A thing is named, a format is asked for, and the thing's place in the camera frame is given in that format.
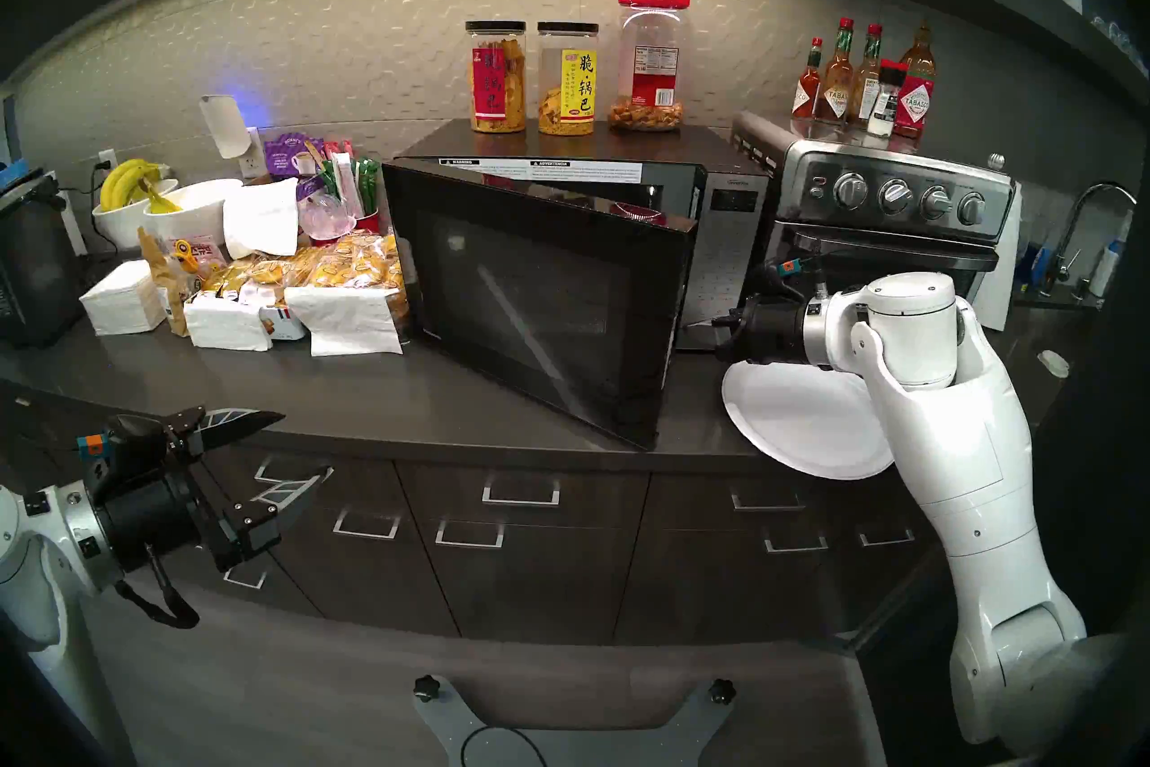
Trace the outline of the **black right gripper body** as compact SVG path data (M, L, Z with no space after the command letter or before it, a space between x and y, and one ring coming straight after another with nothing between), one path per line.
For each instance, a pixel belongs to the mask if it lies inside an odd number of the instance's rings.
M808 301L754 294L741 308L730 336L730 363L812 365L804 327Z

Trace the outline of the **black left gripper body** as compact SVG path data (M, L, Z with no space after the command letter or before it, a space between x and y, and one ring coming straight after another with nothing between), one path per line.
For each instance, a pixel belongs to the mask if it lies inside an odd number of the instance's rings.
M192 545L218 572L238 566L244 554L218 506L164 445L107 444L103 468L94 469L94 514L123 572Z

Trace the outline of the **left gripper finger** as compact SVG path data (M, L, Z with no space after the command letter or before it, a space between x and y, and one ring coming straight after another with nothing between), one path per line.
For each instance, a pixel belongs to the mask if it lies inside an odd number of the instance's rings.
M300 480L263 481L250 500L233 503L220 517L224 546L221 563L244 563L281 543L284 534L314 506L334 467L320 465Z
M195 406L160 420L168 451L176 459L200 459L205 453L241 442L283 421L279 412L251 408L206 409Z

